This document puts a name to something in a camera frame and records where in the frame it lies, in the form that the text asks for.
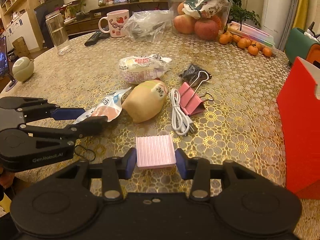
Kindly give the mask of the chicken breast snack packet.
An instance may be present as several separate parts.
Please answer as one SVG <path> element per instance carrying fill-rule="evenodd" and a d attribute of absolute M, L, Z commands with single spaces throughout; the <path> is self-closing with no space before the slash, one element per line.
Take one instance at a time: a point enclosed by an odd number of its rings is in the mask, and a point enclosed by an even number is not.
<path fill-rule="evenodd" d="M 121 104 L 122 97 L 130 89 L 131 87 L 127 89 L 117 89 L 107 94 L 107 96 L 105 96 L 98 105 L 81 114 L 73 124 L 78 124 L 93 116 L 106 116 L 107 122 L 111 122 L 116 119 L 123 109 Z"/>

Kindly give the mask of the yellow squishy bun toy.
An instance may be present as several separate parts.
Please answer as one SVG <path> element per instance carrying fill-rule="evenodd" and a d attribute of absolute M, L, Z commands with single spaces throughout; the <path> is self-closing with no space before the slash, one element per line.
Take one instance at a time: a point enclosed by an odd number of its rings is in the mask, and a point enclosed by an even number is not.
<path fill-rule="evenodd" d="M 141 123 L 156 116 L 162 109 L 168 94 L 161 80 L 145 81 L 137 85 L 123 102 L 134 123 Z"/>

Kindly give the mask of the green round pot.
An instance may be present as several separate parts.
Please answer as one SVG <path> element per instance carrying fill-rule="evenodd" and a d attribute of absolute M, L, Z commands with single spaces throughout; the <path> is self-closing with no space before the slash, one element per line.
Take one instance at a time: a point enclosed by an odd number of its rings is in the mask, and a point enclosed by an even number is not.
<path fill-rule="evenodd" d="M 13 77 L 18 82 L 27 81 L 34 73 L 34 61 L 28 57 L 20 57 L 12 67 Z"/>

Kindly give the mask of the pink binder clip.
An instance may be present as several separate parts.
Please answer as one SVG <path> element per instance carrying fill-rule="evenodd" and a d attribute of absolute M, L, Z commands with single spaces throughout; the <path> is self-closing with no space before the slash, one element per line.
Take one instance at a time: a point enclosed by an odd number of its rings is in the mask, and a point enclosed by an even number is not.
<path fill-rule="evenodd" d="M 198 72 L 197 78 L 191 85 L 184 82 L 179 88 L 180 94 L 180 107 L 184 114 L 191 116 L 204 112 L 204 103 L 207 101 L 213 101 L 214 97 L 209 92 L 203 94 L 197 94 L 197 90 L 200 86 L 209 80 L 209 75 L 204 70 Z"/>

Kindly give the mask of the packaged white bread bun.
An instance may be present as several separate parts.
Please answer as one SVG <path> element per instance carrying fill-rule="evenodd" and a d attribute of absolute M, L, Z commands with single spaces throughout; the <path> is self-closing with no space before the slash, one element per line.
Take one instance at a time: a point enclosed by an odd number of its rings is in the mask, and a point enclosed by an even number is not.
<path fill-rule="evenodd" d="M 162 77 L 170 69 L 171 62 L 171 58 L 159 54 L 129 56 L 119 60 L 118 69 L 126 82 L 138 85 Z"/>

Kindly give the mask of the clear glass tumbler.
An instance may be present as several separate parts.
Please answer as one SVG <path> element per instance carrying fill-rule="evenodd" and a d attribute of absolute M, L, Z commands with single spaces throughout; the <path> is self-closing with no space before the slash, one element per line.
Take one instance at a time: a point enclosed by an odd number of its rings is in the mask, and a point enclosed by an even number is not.
<path fill-rule="evenodd" d="M 71 44 L 65 30 L 62 14 L 59 10 L 46 15 L 46 25 L 57 53 L 65 55 L 70 52 Z"/>

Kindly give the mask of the black remote control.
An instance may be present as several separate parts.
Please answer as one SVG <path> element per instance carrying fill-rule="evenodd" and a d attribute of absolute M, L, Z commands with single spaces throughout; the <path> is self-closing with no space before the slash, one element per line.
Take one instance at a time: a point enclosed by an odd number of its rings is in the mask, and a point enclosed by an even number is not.
<path fill-rule="evenodd" d="M 110 33 L 103 33 L 101 31 L 96 31 L 86 42 L 85 42 L 85 46 L 89 47 L 89 46 L 93 46 L 95 44 L 97 44 L 98 41 L 100 40 L 105 40 L 108 39 L 110 37 Z"/>

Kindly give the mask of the small black wrapped packet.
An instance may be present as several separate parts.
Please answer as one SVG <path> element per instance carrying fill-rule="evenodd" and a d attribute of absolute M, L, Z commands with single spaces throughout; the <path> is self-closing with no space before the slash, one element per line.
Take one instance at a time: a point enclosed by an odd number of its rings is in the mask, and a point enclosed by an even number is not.
<path fill-rule="evenodd" d="M 199 85 L 202 80 L 210 80 L 212 78 L 208 71 L 195 64 L 189 64 L 178 76 L 191 87 Z"/>

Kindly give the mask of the pink strawberry mug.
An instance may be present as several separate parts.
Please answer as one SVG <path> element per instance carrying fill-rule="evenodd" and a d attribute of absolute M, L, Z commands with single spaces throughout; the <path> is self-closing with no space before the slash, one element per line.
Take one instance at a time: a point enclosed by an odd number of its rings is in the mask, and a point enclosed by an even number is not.
<path fill-rule="evenodd" d="M 129 10 L 116 10 L 107 13 L 106 17 L 102 17 L 98 22 L 99 30 L 103 33 L 110 33 L 111 37 L 124 37 L 124 26 L 130 18 Z M 101 23 L 107 21 L 108 30 L 101 27 Z"/>

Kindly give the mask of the clear plastic bag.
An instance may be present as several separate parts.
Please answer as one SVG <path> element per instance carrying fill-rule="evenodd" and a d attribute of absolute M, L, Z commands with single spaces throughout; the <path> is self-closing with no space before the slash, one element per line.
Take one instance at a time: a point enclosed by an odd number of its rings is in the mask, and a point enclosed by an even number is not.
<path fill-rule="evenodd" d="M 170 10 L 134 12 L 123 31 L 133 42 L 159 43 L 164 32 L 171 27 L 172 18 L 173 12 Z"/>

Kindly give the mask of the red cardboard box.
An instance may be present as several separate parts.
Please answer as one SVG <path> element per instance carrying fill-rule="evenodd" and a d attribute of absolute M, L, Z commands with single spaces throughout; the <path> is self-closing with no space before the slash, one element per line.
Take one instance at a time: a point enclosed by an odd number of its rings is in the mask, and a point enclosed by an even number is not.
<path fill-rule="evenodd" d="M 319 68 L 297 57 L 277 96 L 286 157 L 286 187 L 319 199 Z"/>

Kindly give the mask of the small mandarin orange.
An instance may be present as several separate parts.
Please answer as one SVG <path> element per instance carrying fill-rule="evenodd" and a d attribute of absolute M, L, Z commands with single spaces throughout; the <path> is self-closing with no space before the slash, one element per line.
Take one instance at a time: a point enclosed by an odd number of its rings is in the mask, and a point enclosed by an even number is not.
<path fill-rule="evenodd" d="M 252 56 L 257 56 L 259 53 L 259 48 L 256 45 L 250 45 L 248 47 L 248 52 L 252 55 Z"/>
<path fill-rule="evenodd" d="M 263 55 L 265 57 L 271 57 L 272 56 L 272 49 L 270 49 L 268 47 L 264 47 L 263 48 Z"/>
<path fill-rule="evenodd" d="M 241 38 L 238 43 L 237 43 L 237 46 L 240 48 L 240 49 L 246 49 L 249 45 L 247 43 L 247 39 L 246 38 Z"/>

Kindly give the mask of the red apple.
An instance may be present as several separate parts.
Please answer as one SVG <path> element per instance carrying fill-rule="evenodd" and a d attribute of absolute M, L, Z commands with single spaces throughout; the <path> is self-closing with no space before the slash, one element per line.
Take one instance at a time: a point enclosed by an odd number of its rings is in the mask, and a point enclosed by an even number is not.
<path fill-rule="evenodd" d="M 213 41 L 219 34 L 218 25 L 212 20 L 199 20 L 195 23 L 195 34 L 202 40 Z"/>
<path fill-rule="evenodd" d="M 174 18 L 174 27 L 182 34 L 192 34 L 194 32 L 195 23 L 195 18 L 186 14 L 178 15 Z"/>

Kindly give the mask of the pastel flat plastic case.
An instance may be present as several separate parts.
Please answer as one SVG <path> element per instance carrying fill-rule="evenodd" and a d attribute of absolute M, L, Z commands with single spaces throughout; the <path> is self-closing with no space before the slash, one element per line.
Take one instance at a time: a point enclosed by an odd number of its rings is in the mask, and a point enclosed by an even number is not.
<path fill-rule="evenodd" d="M 275 47 L 273 36 L 267 34 L 266 32 L 260 29 L 247 25 L 245 23 L 240 25 L 240 23 L 234 21 L 229 23 L 227 26 L 228 31 L 232 34 L 260 42 L 262 45 L 268 46 L 270 48 Z"/>

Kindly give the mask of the clear fruit container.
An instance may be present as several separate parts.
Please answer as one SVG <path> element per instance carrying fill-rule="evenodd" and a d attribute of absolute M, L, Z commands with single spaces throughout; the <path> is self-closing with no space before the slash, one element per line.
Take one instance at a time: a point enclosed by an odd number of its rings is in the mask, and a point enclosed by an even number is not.
<path fill-rule="evenodd" d="M 181 37 L 218 41 L 227 27 L 230 0 L 167 0 L 172 32 Z"/>

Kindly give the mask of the green orange tissue box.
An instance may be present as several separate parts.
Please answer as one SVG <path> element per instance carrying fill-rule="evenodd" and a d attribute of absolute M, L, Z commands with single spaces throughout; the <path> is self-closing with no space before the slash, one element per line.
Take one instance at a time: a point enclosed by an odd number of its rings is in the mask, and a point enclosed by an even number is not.
<path fill-rule="evenodd" d="M 319 67 L 319 42 L 304 35 L 305 31 L 300 28 L 293 28 L 290 31 L 285 45 L 285 54 L 292 65 L 296 57 L 301 57 L 306 61 Z"/>

